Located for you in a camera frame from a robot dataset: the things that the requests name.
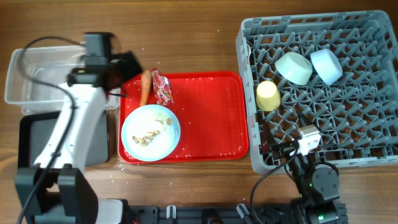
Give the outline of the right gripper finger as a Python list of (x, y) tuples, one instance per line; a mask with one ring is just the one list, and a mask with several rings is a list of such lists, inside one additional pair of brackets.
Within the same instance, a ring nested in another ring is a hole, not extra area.
[(298, 121), (300, 123), (301, 128), (310, 126), (310, 125), (314, 125), (314, 127), (319, 129), (319, 127), (314, 122), (311, 122), (302, 112), (298, 111), (297, 115), (298, 115)]
[(263, 122), (263, 137), (262, 137), (262, 152), (271, 152), (275, 146), (275, 139), (268, 125), (268, 122)]

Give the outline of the yellow cup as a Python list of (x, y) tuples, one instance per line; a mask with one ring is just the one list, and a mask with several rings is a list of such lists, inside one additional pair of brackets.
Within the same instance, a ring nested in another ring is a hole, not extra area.
[(263, 81), (256, 89), (257, 107), (263, 111), (272, 111), (280, 105), (280, 95), (274, 82)]

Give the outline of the green bowl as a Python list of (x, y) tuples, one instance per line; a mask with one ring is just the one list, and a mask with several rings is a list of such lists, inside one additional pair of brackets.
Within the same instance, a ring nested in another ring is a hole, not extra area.
[(302, 55), (287, 52), (275, 62), (276, 70), (296, 85), (306, 85), (313, 73), (312, 64)]

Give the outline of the light blue bowl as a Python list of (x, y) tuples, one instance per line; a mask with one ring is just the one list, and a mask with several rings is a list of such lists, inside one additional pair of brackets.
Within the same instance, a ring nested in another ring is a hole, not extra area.
[(343, 74), (338, 58), (329, 49), (322, 49), (310, 54), (312, 64), (318, 76), (327, 85), (332, 85)]

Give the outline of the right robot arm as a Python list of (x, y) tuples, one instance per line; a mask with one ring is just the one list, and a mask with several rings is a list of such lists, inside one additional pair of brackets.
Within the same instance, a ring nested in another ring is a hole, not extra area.
[(339, 195), (339, 171), (329, 162), (312, 162), (310, 151), (320, 145), (321, 129), (301, 112), (298, 113), (299, 137), (277, 143), (267, 122), (263, 122), (262, 153), (270, 153), (285, 162), (275, 170), (288, 167), (299, 194), (312, 205), (332, 202)]

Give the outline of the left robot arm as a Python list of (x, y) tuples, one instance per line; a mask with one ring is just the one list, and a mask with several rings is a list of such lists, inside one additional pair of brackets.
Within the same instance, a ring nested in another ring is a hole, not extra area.
[(100, 199), (84, 176), (95, 127), (108, 95), (143, 69), (130, 51), (115, 53), (110, 32), (85, 34), (84, 65), (71, 70), (53, 133), (32, 167), (21, 167), (15, 187), (19, 222), (136, 223), (125, 199)]

